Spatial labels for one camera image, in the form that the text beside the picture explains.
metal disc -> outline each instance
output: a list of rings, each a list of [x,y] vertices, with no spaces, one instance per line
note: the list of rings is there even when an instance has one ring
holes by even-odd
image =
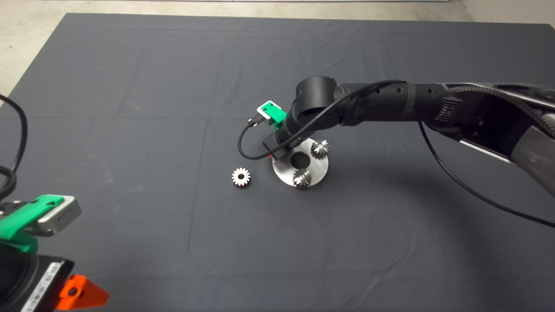
[[[285,184],[288,184],[292,187],[295,185],[293,184],[293,175],[297,170],[291,164],[291,156],[297,152],[302,152],[306,154],[310,158],[310,165],[306,168],[312,175],[312,181],[310,182],[309,187],[318,184],[318,182],[322,181],[322,179],[326,176],[327,173],[327,157],[322,159],[316,159],[310,153],[310,148],[314,140],[306,139],[301,145],[297,146],[296,148],[290,150],[287,153],[286,157],[283,157],[280,160],[272,160],[272,166],[274,167],[274,172],[277,174],[277,177],[280,178]]]

concrete floor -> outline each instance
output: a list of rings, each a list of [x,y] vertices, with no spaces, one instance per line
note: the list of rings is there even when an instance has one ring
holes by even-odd
[[[0,23],[0,93],[9,94],[67,12],[555,23],[555,15],[552,14],[555,12],[555,0],[451,0],[427,3],[0,0],[0,12],[4,13]]]

label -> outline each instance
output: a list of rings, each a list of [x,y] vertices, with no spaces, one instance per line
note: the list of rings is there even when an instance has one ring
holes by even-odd
[[[38,282],[37,286],[35,287],[33,293],[21,309],[21,312],[33,312],[37,307],[39,301],[41,300],[42,296],[50,286],[50,283],[56,276],[56,273],[62,266],[60,262],[52,262],[48,266],[48,269],[42,275],[41,280]]]

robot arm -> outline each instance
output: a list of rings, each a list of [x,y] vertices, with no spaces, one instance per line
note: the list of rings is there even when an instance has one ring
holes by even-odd
[[[297,85],[293,105],[263,145],[280,159],[318,130],[364,121],[424,122],[519,165],[555,197],[555,90],[536,85],[392,80],[338,86],[332,78],[311,77]]]

orange bracket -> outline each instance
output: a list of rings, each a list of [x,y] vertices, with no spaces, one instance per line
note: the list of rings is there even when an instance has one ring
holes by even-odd
[[[108,302],[110,294],[82,275],[72,275],[60,291],[56,309],[75,310],[96,308]]]

